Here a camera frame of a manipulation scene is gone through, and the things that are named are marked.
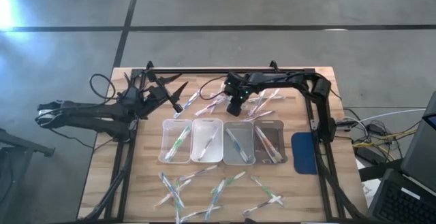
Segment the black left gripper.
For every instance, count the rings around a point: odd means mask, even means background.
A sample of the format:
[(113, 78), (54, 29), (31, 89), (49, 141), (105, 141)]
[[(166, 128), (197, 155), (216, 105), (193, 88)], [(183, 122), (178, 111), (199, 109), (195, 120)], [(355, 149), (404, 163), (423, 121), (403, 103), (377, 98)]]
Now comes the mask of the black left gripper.
[[(148, 79), (150, 83), (154, 82), (156, 86), (146, 86), (146, 84), (144, 84), (142, 87), (137, 88), (134, 81), (138, 76), (141, 76), (145, 80)], [(138, 117), (147, 117), (167, 101), (172, 104), (176, 113), (180, 113), (183, 111), (183, 108), (178, 103), (178, 100), (180, 99), (181, 93), (188, 85), (188, 82), (185, 82), (174, 93), (171, 93), (165, 87), (166, 84), (175, 81), (180, 76), (182, 76), (182, 74), (163, 77), (157, 76), (154, 71), (141, 71), (130, 80), (127, 79), (128, 88), (120, 93), (118, 101), (123, 107), (131, 110)]]

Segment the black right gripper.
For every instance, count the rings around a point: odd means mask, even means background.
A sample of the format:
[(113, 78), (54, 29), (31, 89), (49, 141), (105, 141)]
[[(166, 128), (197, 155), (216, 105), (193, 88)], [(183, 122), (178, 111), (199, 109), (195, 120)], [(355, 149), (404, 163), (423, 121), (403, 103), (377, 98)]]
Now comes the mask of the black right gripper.
[(227, 112), (233, 116), (239, 116), (242, 111), (242, 104), (248, 100), (251, 90), (247, 88), (251, 74), (243, 76), (230, 72), (224, 81), (224, 93), (231, 97)]

